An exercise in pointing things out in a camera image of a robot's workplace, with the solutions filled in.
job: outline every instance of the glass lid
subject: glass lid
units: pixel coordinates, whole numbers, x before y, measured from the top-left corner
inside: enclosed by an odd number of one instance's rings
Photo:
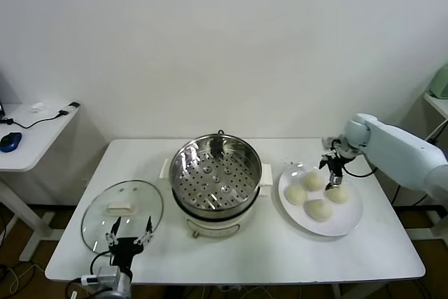
[[[84,243],[96,253],[108,251],[106,233],[121,217],[116,237],[141,237],[149,217],[153,232],[163,214],[163,199],[149,182],[123,181],[98,195],[84,213],[81,234]]]

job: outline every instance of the white wall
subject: white wall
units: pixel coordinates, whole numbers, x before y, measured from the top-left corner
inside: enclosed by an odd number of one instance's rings
[[[80,166],[119,137],[399,124],[446,61],[446,0],[0,0],[1,72],[23,102],[83,104]]]

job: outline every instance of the floor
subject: floor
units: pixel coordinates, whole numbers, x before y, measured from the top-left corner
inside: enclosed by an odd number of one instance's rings
[[[43,215],[44,210],[36,210],[36,213],[40,216]],[[51,226],[53,228],[64,228],[72,215],[72,211],[63,210],[57,211],[57,215],[53,219]],[[12,214],[9,210],[0,207],[0,214],[3,215],[6,221],[9,221]],[[399,215],[405,228],[418,228],[429,226],[431,223],[425,214],[419,212],[405,212]],[[22,222],[18,221],[15,227],[11,230],[10,234],[5,239],[5,242],[0,250],[0,264],[12,266],[18,263],[18,257],[27,240],[31,236],[31,230]],[[57,242],[43,242],[39,246],[37,252],[34,255],[34,262],[38,265],[45,265],[50,260],[52,252],[55,250]],[[448,298],[448,281],[447,281],[447,269],[448,269],[448,250],[441,241],[420,241],[414,243],[420,257],[422,258],[426,266],[426,276],[421,279],[425,287],[430,291],[431,298]],[[17,273],[24,272],[29,265],[23,264],[17,266],[14,270]],[[32,272],[28,272],[21,284],[24,284],[31,275]],[[5,298],[10,292],[9,287],[13,281],[13,276],[8,274],[5,279],[0,281],[0,299]],[[353,284],[347,284],[342,286],[342,292],[347,291]],[[29,285],[26,286],[20,293],[13,296],[16,299],[41,299],[41,298],[64,298],[65,283],[59,283],[49,281],[45,278],[45,275],[37,270],[33,279]],[[266,286],[269,294],[273,299],[282,298],[333,298],[333,292],[330,285],[306,285],[306,286]],[[166,295],[167,298],[182,298],[182,299],[239,299],[244,295],[245,299],[255,298],[269,298],[268,294],[263,288],[247,287],[242,290],[231,290],[228,292],[222,292],[217,287],[202,286],[187,286],[184,289],[183,294],[177,293],[173,295],[171,292],[167,292],[166,286],[133,286],[132,297],[133,299],[161,299]],[[390,283],[387,288],[383,287],[376,293],[373,293],[368,297],[369,299],[382,299],[382,298],[407,298],[407,299],[422,299],[429,298],[424,296],[415,283],[415,281],[395,281]]]

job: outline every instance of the small white object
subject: small white object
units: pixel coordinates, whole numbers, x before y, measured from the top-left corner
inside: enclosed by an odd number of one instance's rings
[[[47,111],[48,106],[46,106],[42,102],[37,102],[37,103],[31,105],[30,110],[31,110],[31,112],[34,112],[34,113],[41,113],[41,112]]]
[[[129,202],[109,203],[104,213],[109,216],[130,216],[135,214],[136,207]]]
[[[344,177],[344,185],[349,189],[350,198],[344,204],[335,204],[332,208],[333,215],[328,221],[318,222],[305,213],[304,207],[295,206],[286,199],[285,190],[294,181],[301,178],[313,168],[310,165],[293,164],[288,166],[279,179],[279,199],[286,213],[301,227],[323,236],[342,236],[353,230],[363,216],[363,201],[358,189],[350,182],[350,177]],[[323,178],[328,178],[328,172],[321,172]],[[308,192],[308,200],[325,199],[324,190]]]
[[[344,204],[350,198],[350,190],[345,185],[326,190],[324,194],[329,200],[338,204]]]
[[[303,184],[307,190],[315,192],[316,190],[323,189],[325,180],[316,170],[314,170],[304,176]]]
[[[287,187],[285,197],[289,203],[295,206],[300,206],[308,200],[307,191],[299,181],[294,181]]]
[[[331,204],[325,200],[310,200],[303,205],[305,213],[318,222],[325,222],[333,215]]]

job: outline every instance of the cable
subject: cable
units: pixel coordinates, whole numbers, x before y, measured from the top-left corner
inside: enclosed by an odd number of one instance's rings
[[[252,292],[252,291],[254,291],[254,290],[258,289],[258,288],[262,288],[263,291],[266,292],[266,294],[269,296],[269,298],[274,299],[274,298],[272,297],[271,293],[269,293],[269,291],[268,291],[265,287],[263,287],[263,286],[257,286],[257,287],[251,288],[250,290],[248,290],[247,292],[245,292],[245,294],[243,294],[239,299],[243,299],[243,298],[244,298],[246,295],[248,295],[250,292]]]
[[[413,280],[412,282],[413,282],[413,283],[417,286],[417,288],[419,289],[419,292],[420,292],[421,296],[423,297],[423,299],[427,299],[428,294],[427,294],[427,293],[420,287],[419,282],[416,281],[416,280]]]
[[[425,200],[427,197],[428,197],[428,194],[426,194],[425,196],[423,196],[419,201],[415,202],[415,203],[412,205],[412,207],[413,207],[413,206],[417,206],[420,202],[422,202],[423,200]]]
[[[22,124],[17,123],[14,120],[13,120],[12,124],[16,124],[16,125],[20,126],[22,129],[30,129],[33,126],[35,126],[35,124],[39,124],[39,123],[46,122],[49,120],[54,120],[56,118],[59,118],[60,116],[63,116],[63,115],[61,113],[58,113],[55,117],[38,120],[37,122],[32,123],[30,126],[23,126]]]
[[[20,266],[22,264],[26,264],[26,263],[31,263],[31,267],[28,267],[28,269],[26,269],[19,276],[17,276],[17,274],[14,271],[14,268],[16,268],[17,266]],[[6,265],[0,265],[0,269],[3,270],[3,273],[0,274],[0,281],[6,277],[8,272],[10,272],[14,277],[14,281],[11,283],[10,288],[9,288],[10,293],[8,295],[5,295],[4,297],[1,297],[1,299],[11,298],[14,295],[17,295],[18,293],[22,292],[29,285],[29,283],[31,283],[31,281],[33,280],[34,275],[36,274],[36,269],[44,272],[43,268],[40,265],[33,263],[33,262],[20,262],[12,267],[7,267]],[[27,280],[27,282],[22,287],[19,288],[20,279],[22,277],[24,277],[31,269],[33,270],[31,277]]]
[[[210,292],[209,292],[209,294],[207,295],[207,299],[210,299],[211,292],[213,292],[213,287],[212,287],[212,286],[210,287]]]
[[[386,292],[389,299],[392,299],[391,291],[389,290],[389,284],[386,284]]]
[[[420,287],[425,291],[426,295],[431,299],[432,295],[431,292],[428,290],[428,288],[425,286],[425,284],[423,283],[422,280],[417,279],[416,280],[417,284],[420,284]]]
[[[391,201],[391,204],[392,204],[392,205],[393,205],[393,203],[395,202],[395,200],[397,200],[398,192],[400,191],[400,189],[401,189],[401,186],[398,185],[398,187],[397,187],[397,191],[395,192],[395,195],[393,196],[392,201]]]
[[[16,273],[13,270],[11,270],[11,273],[13,274],[13,276],[15,278],[14,281],[9,286],[9,292],[11,294],[16,294],[17,293],[17,290],[19,289],[19,285],[20,285],[19,284],[20,283],[20,278],[25,276],[28,273],[28,271],[30,271],[33,267],[35,267],[36,269],[38,269],[38,270],[42,271],[43,273],[45,273],[45,270],[42,267],[40,267],[39,265],[37,265],[37,264],[31,265],[24,272],[22,272],[19,276],[17,276]]]
[[[189,292],[187,292],[187,294],[185,294],[183,297],[182,297],[182,299],[187,299],[189,296],[190,296],[190,294],[191,293],[193,293],[193,291],[196,289],[196,286],[193,286],[190,290],[189,290]]]
[[[353,173],[347,171],[347,168],[345,168],[345,165],[342,165],[342,169],[343,169],[348,175],[354,176],[355,178],[367,178],[368,176],[371,176],[372,174],[374,174],[374,173],[378,170],[378,168],[375,167],[374,169],[372,169],[372,171],[371,171],[370,173],[367,173],[367,174],[364,174],[364,175],[357,175],[357,174],[353,174]]]
[[[339,154],[337,153],[336,148],[335,148],[335,142],[336,142],[336,141],[337,141],[339,144],[341,143],[341,141],[340,141],[339,139],[333,139],[333,140],[331,141],[331,146],[330,146],[330,148],[331,148],[331,150],[333,150],[333,151],[335,152],[335,154],[337,155],[337,157],[339,157]],[[351,176],[353,176],[353,177],[355,177],[355,178],[367,178],[368,176],[371,176],[372,174],[374,174],[374,173],[378,170],[378,168],[375,167],[370,173],[363,174],[363,175],[357,175],[357,174],[354,174],[354,173],[349,172],[348,169],[345,168],[345,165],[342,165],[342,169],[343,169],[348,175],[351,175]]]
[[[103,288],[102,290],[99,290],[97,292],[92,293],[91,295],[88,295],[85,298],[80,298],[80,299],[92,299],[92,298],[95,298],[97,295],[99,295],[99,294],[101,294],[103,292],[107,292],[107,291],[111,291],[111,290],[112,290],[112,288],[106,287],[106,288]]]
[[[435,145],[437,143],[437,139],[440,137],[440,135],[442,134],[442,132],[445,130],[445,128],[448,125],[448,119],[444,120],[443,122],[441,122],[426,138],[425,140],[432,144]],[[438,130],[440,129],[439,133],[437,133],[437,135],[434,138],[431,138],[433,136],[433,134],[435,134]]]
[[[69,281],[69,283],[65,286],[65,298],[66,299],[70,299],[70,295],[69,295],[69,288],[71,285],[75,284],[75,283],[81,283],[81,278],[75,278],[72,279],[71,281]]]
[[[108,250],[108,251],[103,251],[103,252],[101,252],[101,253],[98,253],[98,254],[92,259],[92,262],[90,263],[90,274],[94,274],[94,273],[93,273],[93,265],[95,264],[95,262],[97,261],[97,259],[98,259],[99,257],[101,257],[101,256],[104,256],[104,255],[108,254],[108,253],[109,253],[109,250]]]

